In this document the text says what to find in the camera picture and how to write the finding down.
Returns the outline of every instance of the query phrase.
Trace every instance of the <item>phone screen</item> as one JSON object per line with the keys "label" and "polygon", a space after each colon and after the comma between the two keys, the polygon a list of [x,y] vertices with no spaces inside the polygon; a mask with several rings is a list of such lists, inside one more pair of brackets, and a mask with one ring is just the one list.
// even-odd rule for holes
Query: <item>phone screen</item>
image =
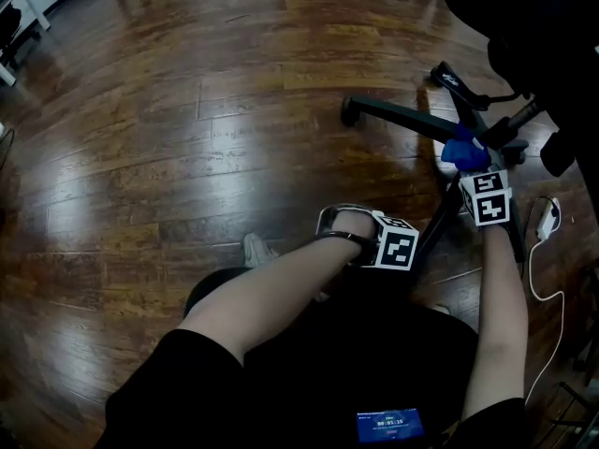
{"label": "phone screen", "polygon": [[360,442],[404,441],[424,436],[424,428],[416,409],[358,413]]}

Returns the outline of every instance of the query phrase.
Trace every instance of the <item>chair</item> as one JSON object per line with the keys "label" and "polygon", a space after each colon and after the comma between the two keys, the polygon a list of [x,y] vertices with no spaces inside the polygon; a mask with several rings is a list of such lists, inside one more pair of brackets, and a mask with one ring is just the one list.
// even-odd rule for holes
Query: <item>chair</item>
{"label": "chair", "polygon": [[[507,80],[513,94],[491,97],[475,94],[442,62],[431,71],[431,81],[448,89],[460,122],[489,146],[491,159],[500,165],[524,162],[528,143],[517,139],[518,130],[544,110],[560,127],[541,151],[543,164],[554,176],[575,160],[583,173],[595,213],[599,211],[599,181],[594,177],[595,147],[586,130],[595,120],[599,101],[595,79],[599,75],[599,30],[592,16],[594,0],[446,0],[466,24],[489,38],[489,62]],[[523,95],[530,99],[516,115],[504,117],[487,128],[479,112],[489,105]],[[446,143],[457,124],[429,113],[373,100],[347,96],[341,119],[353,126],[366,113],[399,124],[420,135]],[[462,196],[458,174],[423,232],[416,248],[415,264],[426,257],[458,214]],[[508,232],[518,262],[526,256],[516,205],[512,200]]]}

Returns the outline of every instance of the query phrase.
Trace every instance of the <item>white sneaker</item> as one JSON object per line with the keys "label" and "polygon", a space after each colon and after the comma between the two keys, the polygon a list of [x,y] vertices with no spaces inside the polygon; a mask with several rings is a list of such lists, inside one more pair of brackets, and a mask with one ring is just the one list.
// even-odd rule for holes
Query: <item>white sneaker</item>
{"label": "white sneaker", "polygon": [[279,257],[279,254],[269,248],[266,242],[255,233],[243,237],[243,250],[245,251],[244,265],[246,268],[256,268]]}
{"label": "white sneaker", "polygon": [[451,316],[451,311],[449,310],[449,308],[447,306],[443,306],[441,304],[435,304],[434,306],[429,306],[428,308],[430,310],[442,312],[443,314],[447,314],[448,316]]}

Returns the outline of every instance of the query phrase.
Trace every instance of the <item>forearm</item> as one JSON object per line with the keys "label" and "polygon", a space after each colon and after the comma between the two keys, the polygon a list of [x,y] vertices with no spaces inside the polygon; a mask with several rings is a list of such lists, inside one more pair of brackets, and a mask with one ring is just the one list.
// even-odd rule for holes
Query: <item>forearm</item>
{"label": "forearm", "polygon": [[526,298],[505,230],[488,227],[483,238],[479,339],[463,419],[524,393]]}
{"label": "forearm", "polygon": [[526,353],[526,297],[507,232],[484,230],[479,346],[510,347]]}
{"label": "forearm", "polygon": [[242,362],[247,351],[285,329],[358,253],[346,239],[315,241],[226,282],[179,327],[215,340]]}

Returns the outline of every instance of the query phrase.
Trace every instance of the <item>chair wheel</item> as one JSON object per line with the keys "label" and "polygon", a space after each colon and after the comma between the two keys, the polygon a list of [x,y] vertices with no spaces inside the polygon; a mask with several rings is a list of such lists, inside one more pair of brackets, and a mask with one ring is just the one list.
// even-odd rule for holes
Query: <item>chair wheel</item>
{"label": "chair wheel", "polygon": [[359,120],[359,111],[352,105],[351,97],[347,96],[341,105],[341,122],[345,126],[354,126]]}
{"label": "chair wheel", "polygon": [[523,150],[503,150],[502,155],[507,165],[522,165],[526,161],[526,153]]}

